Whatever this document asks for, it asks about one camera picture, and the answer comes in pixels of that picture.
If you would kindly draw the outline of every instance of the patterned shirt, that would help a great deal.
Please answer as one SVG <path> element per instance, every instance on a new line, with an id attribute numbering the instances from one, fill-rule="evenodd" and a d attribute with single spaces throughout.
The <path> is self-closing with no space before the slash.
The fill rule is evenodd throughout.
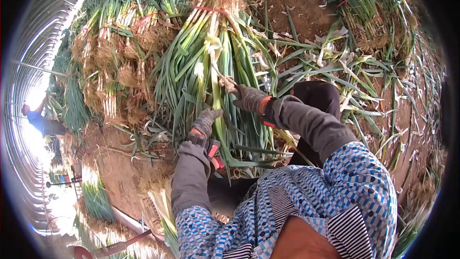
<path id="1" fill-rule="evenodd" d="M 388 258 L 397 220 L 385 167 L 360 142 L 324 168 L 288 165 L 261 177 L 227 224 L 192 206 L 176 217 L 180 257 L 268 259 L 289 215 L 306 221 L 342 258 Z"/>

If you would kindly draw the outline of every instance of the red string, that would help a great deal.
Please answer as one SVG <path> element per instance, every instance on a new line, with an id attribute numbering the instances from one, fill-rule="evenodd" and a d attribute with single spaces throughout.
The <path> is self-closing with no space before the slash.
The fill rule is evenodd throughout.
<path id="1" fill-rule="evenodd" d="M 139 27 L 140 27 L 143 23 L 145 23 L 145 22 L 147 21 L 147 19 L 149 19 L 153 14 L 158 14 L 158 13 L 161 13 L 161 11 L 155 11 L 155 12 L 152 12 L 152 13 L 150 13 L 150 14 L 147 14 L 147 15 L 139 22 L 139 24 L 137 24 L 135 27 L 133 27 L 133 28 L 131 28 L 131 29 L 132 29 L 133 31 L 134 31 L 134 30 L 137 31 L 137 30 L 139 29 Z"/>
<path id="2" fill-rule="evenodd" d="M 145 97 L 145 94 L 139 92 L 138 94 L 130 95 L 130 97 Z"/>
<path id="3" fill-rule="evenodd" d="M 101 39 L 104 38 L 106 32 L 107 32 L 107 28 L 104 27 L 104 32 L 102 32 L 102 35 L 101 35 L 101 37 L 100 37 Z"/>
<path id="4" fill-rule="evenodd" d="M 339 6 L 342 5 L 343 3 L 345 3 L 345 6 L 346 6 L 347 2 L 348 2 L 348 0 L 344 0 L 344 1 L 342 1 L 341 3 L 339 3 L 339 4 L 337 5 L 337 7 L 339 7 Z"/>
<path id="5" fill-rule="evenodd" d="M 199 10 L 206 10 L 206 11 L 215 11 L 215 12 L 219 12 L 219 13 L 226 14 L 226 15 L 229 14 L 226 10 L 212 9 L 212 8 L 202 7 L 202 6 L 194 6 L 193 8 L 199 9 Z"/>
<path id="6" fill-rule="evenodd" d="M 116 97 L 117 95 L 120 95 L 120 94 L 123 94 L 123 93 L 125 93 L 125 91 L 118 91 L 117 94 L 112 95 L 112 96 L 109 96 L 109 97 L 106 97 L 104 100 L 109 100 L 109 99 L 114 98 L 114 97 Z"/>

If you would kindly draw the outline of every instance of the polka dot fabric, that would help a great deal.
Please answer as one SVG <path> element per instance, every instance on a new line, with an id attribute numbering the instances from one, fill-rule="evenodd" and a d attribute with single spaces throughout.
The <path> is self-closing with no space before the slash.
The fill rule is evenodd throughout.
<path id="1" fill-rule="evenodd" d="M 199 206 L 181 211 L 176 218 L 181 258 L 225 258 L 248 244 L 253 251 L 247 258 L 269 258 L 288 215 L 331 241 L 328 220 L 354 206 L 364 219 L 372 258 L 390 255 L 396 193 L 388 171 L 360 142 L 336 150 L 324 169 L 288 165 L 261 177 L 254 188 L 227 224 Z"/>

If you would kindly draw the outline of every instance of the hand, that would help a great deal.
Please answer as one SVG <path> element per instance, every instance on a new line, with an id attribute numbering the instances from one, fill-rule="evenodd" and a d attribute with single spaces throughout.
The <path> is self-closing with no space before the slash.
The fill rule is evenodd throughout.
<path id="1" fill-rule="evenodd" d="M 271 96 L 268 96 L 259 89 L 246 87 L 244 84 L 240 84 L 238 88 L 240 90 L 241 100 L 234 100 L 233 104 L 239 109 L 252 111 L 256 114 L 263 114 L 265 105 L 270 100 Z"/>
<path id="2" fill-rule="evenodd" d="M 204 110 L 193 123 L 191 132 L 201 134 L 205 138 L 210 137 L 213 132 L 214 120 L 221 117 L 223 113 L 223 109 L 210 110 L 208 108 Z"/>

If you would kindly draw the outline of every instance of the pile of green onions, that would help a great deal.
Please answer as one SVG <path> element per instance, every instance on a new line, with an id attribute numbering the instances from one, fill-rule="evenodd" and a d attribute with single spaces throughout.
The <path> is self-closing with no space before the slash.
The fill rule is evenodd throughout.
<path id="1" fill-rule="evenodd" d="M 219 76 L 231 76 L 237 83 L 262 87 L 276 95 L 276 71 L 270 47 L 252 29 L 242 0 L 196 0 L 196 5 L 179 34 L 154 70 L 157 113 L 172 121 L 173 141 L 178 143 L 206 108 L 223 109 L 216 119 L 213 136 L 221 142 L 220 157 L 230 167 L 272 168 L 279 159 L 271 128 L 256 115 L 237 109 L 236 97 L 219 86 Z"/>

